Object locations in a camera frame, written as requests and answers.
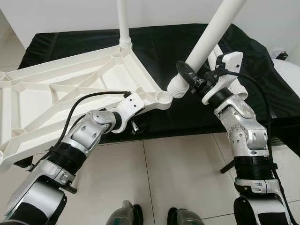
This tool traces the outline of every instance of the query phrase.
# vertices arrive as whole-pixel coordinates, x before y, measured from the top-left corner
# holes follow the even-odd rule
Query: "tiled floor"
[[[24,51],[12,35],[0,49],[0,71],[16,69]],[[300,223],[300,159],[286,146],[275,147],[273,154],[290,208]],[[231,159],[225,134],[99,146],[78,174],[78,193],[67,194],[58,224],[105,224],[122,200],[128,199],[141,205],[146,225],[166,224],[170,207],[193,210],[206,225],[235,225],[235,171],[219,173]],[[9,197],[26,175],[17,167],[0,175],[0,220]]]

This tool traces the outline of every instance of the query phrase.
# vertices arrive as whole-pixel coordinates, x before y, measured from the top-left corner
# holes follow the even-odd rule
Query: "white tube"
[[[186,63],[195,72],[199,71],[246,1],[224,0],[222,2],[186,60]],[[188,83],[177,74],[169,83],[168,92],[174,98],[181,98],[185,95],[188,88]]]
[[[120,29],[120,47],[129,48],[131,47],[132,43],[131,38],[129,36],[126,0],[117,0],[117,4]]]

